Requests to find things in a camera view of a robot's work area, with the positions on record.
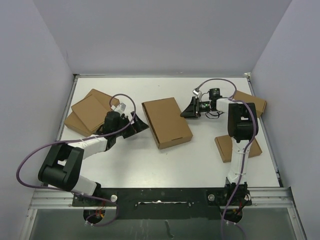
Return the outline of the large cardboard box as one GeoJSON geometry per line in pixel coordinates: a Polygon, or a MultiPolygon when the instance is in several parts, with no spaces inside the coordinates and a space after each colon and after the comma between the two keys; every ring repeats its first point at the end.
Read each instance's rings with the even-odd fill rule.
{"type": "Polygon", "coordinates": [[[159,150],[190,142],[193,133],[174,97],[146,101],[142,109],[159,150]]]}

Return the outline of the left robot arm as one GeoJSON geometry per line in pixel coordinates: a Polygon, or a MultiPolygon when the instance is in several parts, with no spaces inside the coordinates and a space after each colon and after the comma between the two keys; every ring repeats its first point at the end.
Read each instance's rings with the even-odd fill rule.
{"type": "Polygon", "coordinates": [[[38,179],[63,191],[83,194],[89,205],[97,205],[102,199],[101,185],[80,175],[82,162],[110,150],[118,137],[126,139],[149,128],[134,112],[131,115],[132,123],[125,114],[109,111],[104,123],[88,140],[51,146],[38,172],[38,179]]]}

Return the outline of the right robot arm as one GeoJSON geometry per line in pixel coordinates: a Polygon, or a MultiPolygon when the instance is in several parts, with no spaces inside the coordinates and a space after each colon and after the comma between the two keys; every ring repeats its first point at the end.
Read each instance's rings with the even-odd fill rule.
{"type": "Polygon", "coordinates": [[[222,192],[223,200],[232,205],[244,197],[247,162],[250,148],[259,132],[256,106],[253,102],[244,102],[223,97],[219,88],[212,88],[208,92],[208,101],[202,101],[199,88],[193,90],[188,107],[180,114],[185,119],[198,119],[201,113],[220,112],[227,114],[227,131],[231,137],[231,164],[226,177],[226,189],[222,192]]]}

